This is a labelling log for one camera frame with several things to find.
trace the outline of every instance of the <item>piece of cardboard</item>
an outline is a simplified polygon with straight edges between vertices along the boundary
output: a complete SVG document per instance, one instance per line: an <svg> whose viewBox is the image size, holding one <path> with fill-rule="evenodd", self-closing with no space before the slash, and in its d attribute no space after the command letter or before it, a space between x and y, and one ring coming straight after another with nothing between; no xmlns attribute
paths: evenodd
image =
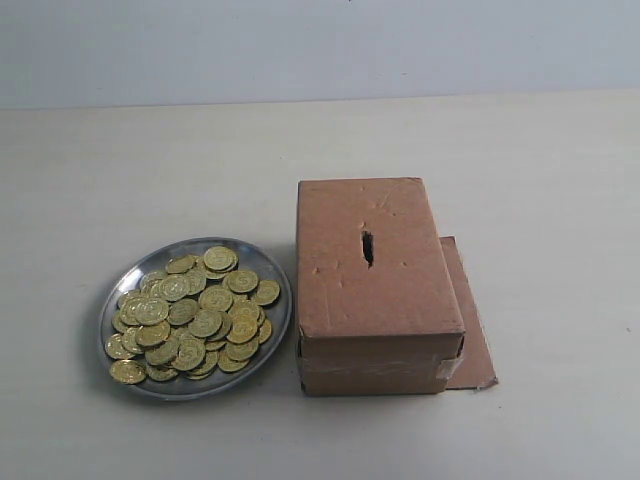
<svg viewBox="0 0 640 480"><path fill-rule="evenodd" d="M443 237L440 243L465 327L462 360L447 382L447 390L491 387L498 379L455 238Z"/></svg>
<svg viewBox="0 0 640 480"><path fill-rule="evenodd" d="M297 249L307 393L444 390L464 324L422 180L301 182Z"/></svg>

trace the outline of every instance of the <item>metal plate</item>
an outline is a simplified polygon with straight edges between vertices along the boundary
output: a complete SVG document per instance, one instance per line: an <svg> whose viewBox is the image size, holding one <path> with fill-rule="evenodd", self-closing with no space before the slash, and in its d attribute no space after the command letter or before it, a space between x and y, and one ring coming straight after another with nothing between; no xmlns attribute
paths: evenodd
<svg viewBox="0 0 640 480"><path fill-rule="evenodd" d="M153 270L164 270L167 262L174 257L193 253L202 255L208 248L222 245L231 248L238 255L238 266L253 270L260 279L276 280L280 284L280 297L275 305L265 308L267 318L273 324L273 333L266 343L260 346L258 353L252 358L249 366L239 372L227 374L216 368L213 375L204 380L193 381L182 376L168 382L156 382L147 378L137 385L120 385L122 388L142 395L162 400L193 400L205 395L212 395L237 385L258 370L281 343L291 319L293 298L291 286L282 268L258 247L233 238L205 237L194 238L168 245L153 252L137 262L113 287L102 309L98 331L98 352L100 359L108 371L113 361L104 351L104 344L115 330L111 325L111 317L117 309L120 295L137 288L140 278Z"/></svg>

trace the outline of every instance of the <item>brown cardboard box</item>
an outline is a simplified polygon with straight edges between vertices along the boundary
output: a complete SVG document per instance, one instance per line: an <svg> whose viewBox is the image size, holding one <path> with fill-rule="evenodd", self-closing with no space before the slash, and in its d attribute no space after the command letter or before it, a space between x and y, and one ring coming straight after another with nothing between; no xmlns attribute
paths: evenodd
<svg viewBox="0 0 640 480"><path fill-rule="evenodd" d="M467 368L451 378L462 358L475 363L461 356L463 316L486 344L455 243L443 242L456 291L422 180L300 183L297 355L308 394L437 393L486 377Z"/></svg>

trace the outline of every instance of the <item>white wall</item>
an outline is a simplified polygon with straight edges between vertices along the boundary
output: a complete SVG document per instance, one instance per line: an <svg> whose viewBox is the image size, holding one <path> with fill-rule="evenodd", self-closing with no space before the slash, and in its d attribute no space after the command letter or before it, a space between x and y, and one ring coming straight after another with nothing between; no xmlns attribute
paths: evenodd
<svg viewBox="0 0 640 480"><path fill-rule="evenodd" d="M637 0L0 0L0 107L640 86Z"/></svg>

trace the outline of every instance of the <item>plate rim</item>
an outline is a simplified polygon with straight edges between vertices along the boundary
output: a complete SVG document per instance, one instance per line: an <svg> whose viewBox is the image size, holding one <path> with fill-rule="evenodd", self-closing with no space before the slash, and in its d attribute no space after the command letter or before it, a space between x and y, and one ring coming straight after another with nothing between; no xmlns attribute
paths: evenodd
<svg viewBox="0 0 640 480"><path fill-rule="evenodd" d="M278 271L278 273L282 276L282 278L284 279L284 288L286 290L286 293L288 294L288 298L289 298L289 302L287 305L287 310L285 312L285 319L284 319L284 328L282 328L282 331L280 332L280 334L276 337L276 344L274 345L274 347L267 351L264 355L264 357L262 359L260 359L258 362L254 363L253 368L248 370L244 375L241 375L231 381L229 381L228 383L225 383L224 385L221 385L219 387L215 387L212 388L209 391L205 391L205 392L200 392L200 393L188 393L188 394L171 394L171 393L157 393L157 392L150 392L149 390L145 390L144 388L140 387L139 385L125 385L125 384L119 384L117 383L116 385L124 388L126 390L128 390L131 393L134 393L136 395L141 395L141 396L145 396L148 398L155 398L158 400L165 400L165 401L189 401L189 400L196 400L199 398L204 398L204 397L208 397L211 395L216 395L222 392L225 392L233 387L235 387L236 385L238 385L239 383L243 382L244 380L246 380L247 378L249 378L253 373L257 372L260 368L262 368L262 366L267 362L267 360L269 360L269 358L271 358L271 356L275 353L276 350L278 350L278 348L280 347L280 345L282 344L282 340L284 339L284 336L286 335L288 329L289 329L289 325L291 323L291 317L293 315L293 292L291 290L291 283L289 282L289 277L287 277L286 272L284 271L284 269L282 268L282 266L271 256L269 255L267 252L265 252L263 249L261 249L260 247L249 243L249 242L245 242L244 240L240 240L237 238L232 238L232 237L194 237L194 238L188 238L185 240L180 240L178 242L173 242L170 243L168 245L165 245L163 247L160 247L156 250L154 250L153 252L149 253L148 255L145 255L144 257L142 257L141 259L139 259L138 261L134 262L123 274L121 274L120 276L118 276L118 279L115 281L115 283L113 284L113 286L111 287L111 289L109 290L109 293L107 294L105 301L102 305L102 308L100 309L100 318L98 321L98 352L100 352L99 357L100 357L100 363L103 365L103 367L106 370L106 374L107 376L109 375L109 368L111 365L108 364L108 356L107 354L104 352L104 345L103 345L103 341L102 341L102 326L105 322L105 315L107 313L107 307L109 306L110 300L113 298L113 296L115 295L116 291L118 290L118 285L120 284L120 282L122 282L123 278L126 278L129 274L131 274L134 270L139 268L139 265L141 265L142 263L146 262L147 260L149 260L151 257L160 254L161 252L163 252L164 250L168 250L172 247L180 247L183 246L185 243L191 243L191 242L225 242L225 241L231 241L231 242L236 242L239 244L243 244L247 247L250 247L254 250L257 250L261 255L263 255L267 260L269 260L271 262L271 264L273 265L273 267Z"/></svg>

